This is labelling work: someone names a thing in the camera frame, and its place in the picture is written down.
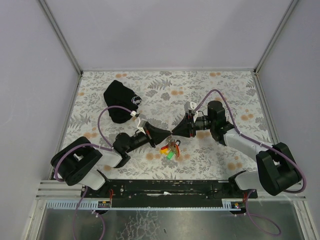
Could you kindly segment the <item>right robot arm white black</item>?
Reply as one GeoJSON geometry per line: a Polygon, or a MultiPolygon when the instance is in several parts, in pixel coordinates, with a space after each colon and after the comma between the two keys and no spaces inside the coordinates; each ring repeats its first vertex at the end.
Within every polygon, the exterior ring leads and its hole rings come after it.
{"type": "Polygon", "coordinates": [[[303,179],[294,166],[295,161],[286,144],[260,143],[243,136],[227,120],[225,108],[220,101],[210,101],[207,114],[203,116],[197,115],[194,102],[186,103],[184,108],[184,118],[172,130],[172,135],[194,138],[198,131],[209,130],[216,142],[233,148],[256,162],[255,171],[244,170],[229,178],[238,189],[265,191],[276,196],[303,179]]]}

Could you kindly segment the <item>key bunch with coloured tags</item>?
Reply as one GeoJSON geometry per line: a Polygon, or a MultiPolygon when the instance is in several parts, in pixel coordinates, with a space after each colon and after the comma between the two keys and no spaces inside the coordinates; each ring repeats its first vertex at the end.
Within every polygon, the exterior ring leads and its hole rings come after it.
{"type": "Polygon", "coordinates": [[[173,157],[179,158],[181,155],[180,144],[181,141],[179,139],[170,135],[166,138],[165,145],[160,149],[160,153],[165,155],[168,160],[171,160],[173,157]]]}

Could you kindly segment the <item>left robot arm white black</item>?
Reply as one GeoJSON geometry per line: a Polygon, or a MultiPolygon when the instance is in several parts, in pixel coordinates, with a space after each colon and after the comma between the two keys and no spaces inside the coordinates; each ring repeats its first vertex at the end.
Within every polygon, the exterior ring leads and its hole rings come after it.
{"type": "Polygon", "coordinates": [[[99,190],[107,180],[96,169],[98,165],[121,168],[131,159],[128,153],[145,144],[155,148],[170,135],[169,130],[157,128],[146,122],[142,130],[137,130],[132,136],[125,132],[119,133],[111,148],[93,144],[82,136],[51,159],[54,178],[68,186],[82,184],[99,190]]]}

